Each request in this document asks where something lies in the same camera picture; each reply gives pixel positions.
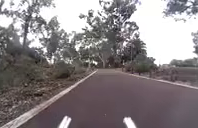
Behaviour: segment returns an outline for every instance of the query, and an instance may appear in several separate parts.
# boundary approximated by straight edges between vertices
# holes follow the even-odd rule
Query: sky
[[[78,32],[85,26],[84,20],[79,19],[80,13],[99,9],[98,1],[55,0],[56,8],[42,9],[41,14],[48,20],[57,15],[63,29]],[[191,32],[198,30],[198,15],[186,23],[176,22],[170,17],[163,18],[164,7],[162,0],[142,0],[130,19],[139,26],[140,38],[146,43],[148,56],[154,57],[157,64],[195,57]]]

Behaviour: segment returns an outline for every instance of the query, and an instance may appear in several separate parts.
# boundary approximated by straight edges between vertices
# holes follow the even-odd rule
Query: foliage
[[[154,63],[155,59],[152,57],[147,57],[145,55],[137,55],[133,62],[128,62],[125,66],[126,71],[131,71],[133,69],[134,72],[139,74],[145,72],[151,72],[157,68]]]
[[[186,14],[192,17],[198,13],[198,0],[164,0],[167,7],[164,11],[166,16]]]
[[[73,74],[74,71],[74,66],[67,64],[64,61],[59,61],[55,64],[54,77],[56,79],[68,78],[71,76],[71,74]]]

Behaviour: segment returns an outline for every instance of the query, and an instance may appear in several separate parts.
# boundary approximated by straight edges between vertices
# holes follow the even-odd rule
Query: gravel shoulder
[[[0,126],[50,99],[91,72],[76,74],[68,79],[31,82],[19,87],[0,90]]]

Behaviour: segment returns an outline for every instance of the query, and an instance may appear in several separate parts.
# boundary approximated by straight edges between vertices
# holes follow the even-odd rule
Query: road
[[[198,90],[99,70],[20,128],[198,128]]]

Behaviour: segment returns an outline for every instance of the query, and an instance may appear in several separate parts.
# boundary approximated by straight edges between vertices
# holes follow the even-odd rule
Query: white edge line
[[[74,89],[75,87],[77,87],[80,83],[84,82],[86,79],[88,79],[89,77],[91,77],[92,75],[94,75],[97,71],[98,70],[92,72],[90,75],[88,75],[85,78],[79,80],[74,85],[68,87],[67,89],[65,89],[62,92],[60,92],[59,94],[55,95],[51,99],[49,99],[49,100],[41,103],[40,105],[37,105],[36,107],[34,107],[33,109],[31,109],[30,111],[24,113],[23,115],[17,117],[14,120],[8,122],[7,124],[3,125],[0,128],[17,128],[17,127],[21,126],[22,124],[26,123],[28,120],[30,120],[31,118],[33,118],[34,116],[36,116],[38,113],[40,113],[42,110],[46,109],[52,103],[54,103],[55,101],[57,101],[59,98],[63,97],[69,91],[71,91],[72,89]]]
[[[130,75],[130,76],[143,78],[143,79],[154,80],[154,81],[157,81],[157,82],[162,82],[162,83],[167,83],[167,84],[172,84],[172,85],[178,85],[178,86],[181,86],[181,87],[198,90],[198,87],[194,87],[194,86],[190,86],[190,85],[186,85],[186,84],[180,84],[180,83],[170,82],[170,81],[166,81],[166,80],[158,80],[158,79],[148,78],[148,77],[144,77],[144,76],[139,76],[139,75],[136,75],[136,74],[129,74],[129,73],[125,73],[125,72],[121,72],[121,73]]]

